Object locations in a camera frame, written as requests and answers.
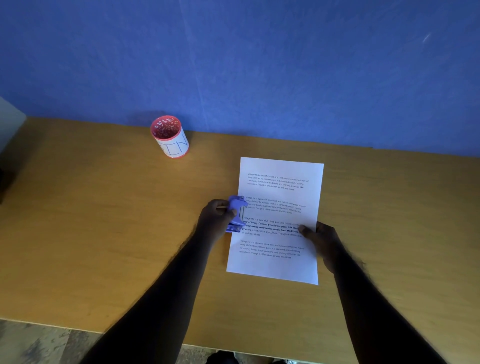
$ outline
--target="desk surface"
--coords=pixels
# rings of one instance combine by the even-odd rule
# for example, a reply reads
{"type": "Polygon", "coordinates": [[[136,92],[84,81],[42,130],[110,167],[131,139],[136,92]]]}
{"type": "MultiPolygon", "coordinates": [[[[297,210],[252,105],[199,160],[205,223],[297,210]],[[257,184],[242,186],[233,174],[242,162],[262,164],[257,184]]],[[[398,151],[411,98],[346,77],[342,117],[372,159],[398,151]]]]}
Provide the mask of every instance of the desk surface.
{"type": "MultiPolygon", "coordinates": [[[[480,356],[480,159],[211,133],[165,157],[148,128],[29,119],[0,157],[0,317],[106,330],[157,277],[240,157],[325,163],[319,219],[450,361],[480,356]]],[[[335,283],[226,272],[211,253],[185,343],[351,363],[335,283]]]]}

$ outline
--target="white paper sheet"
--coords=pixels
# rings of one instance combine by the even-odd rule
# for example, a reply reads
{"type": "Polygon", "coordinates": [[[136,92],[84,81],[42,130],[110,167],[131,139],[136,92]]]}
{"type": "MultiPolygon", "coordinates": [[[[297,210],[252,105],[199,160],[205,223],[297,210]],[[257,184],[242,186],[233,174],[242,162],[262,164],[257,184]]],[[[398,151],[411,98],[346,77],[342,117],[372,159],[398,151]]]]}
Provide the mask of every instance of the white paper sheet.
{"type": "Polygon", "coordinates": [[[297,228],[315,228],[323,170],[320,163],[241,158],[247,226],[232,233],[227,272],[318,285],[315,247],[297,228]]]}

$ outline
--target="pen holder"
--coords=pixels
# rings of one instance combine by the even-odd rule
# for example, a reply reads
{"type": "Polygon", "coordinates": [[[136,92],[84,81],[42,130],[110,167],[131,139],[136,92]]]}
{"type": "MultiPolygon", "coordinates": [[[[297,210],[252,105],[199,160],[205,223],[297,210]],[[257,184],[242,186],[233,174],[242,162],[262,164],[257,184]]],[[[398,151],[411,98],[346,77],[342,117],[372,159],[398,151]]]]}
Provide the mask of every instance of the pen holder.
{"type": "Polygon", "coordinates": [[[163,152],[170,158],[183,157],[188,152],[188,141],[175,116],[165,115],[155,119],[150,132],[163,152]]]}

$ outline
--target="tiled floor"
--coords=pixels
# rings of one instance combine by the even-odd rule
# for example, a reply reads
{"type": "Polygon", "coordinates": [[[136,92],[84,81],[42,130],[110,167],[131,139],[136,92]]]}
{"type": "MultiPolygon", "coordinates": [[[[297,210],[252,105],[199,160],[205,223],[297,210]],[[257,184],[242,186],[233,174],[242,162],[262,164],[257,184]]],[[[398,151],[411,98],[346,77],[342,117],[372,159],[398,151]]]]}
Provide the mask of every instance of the tiled floor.
{"type": "MultiPolygon", "coordinates": [[[[1,364],[77,364],[100,334],[0,320],[1,364]]],[[[177,364],[204,364],[212,349],[184,345],[177,364]]],[[[267,364],[262,356],[238,354],[240,364],[267,364]]]]}

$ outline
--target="blue wall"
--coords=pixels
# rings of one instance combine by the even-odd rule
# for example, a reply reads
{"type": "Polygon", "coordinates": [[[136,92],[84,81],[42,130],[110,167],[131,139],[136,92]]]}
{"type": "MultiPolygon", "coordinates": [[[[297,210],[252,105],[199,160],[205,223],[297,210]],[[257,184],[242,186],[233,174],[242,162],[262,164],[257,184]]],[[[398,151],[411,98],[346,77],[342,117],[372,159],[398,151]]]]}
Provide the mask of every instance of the blue wall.
{"type": "Polygon", "coordinates": [[[27,115],[480,157],[478,0],[6,0],[27,115]]]}

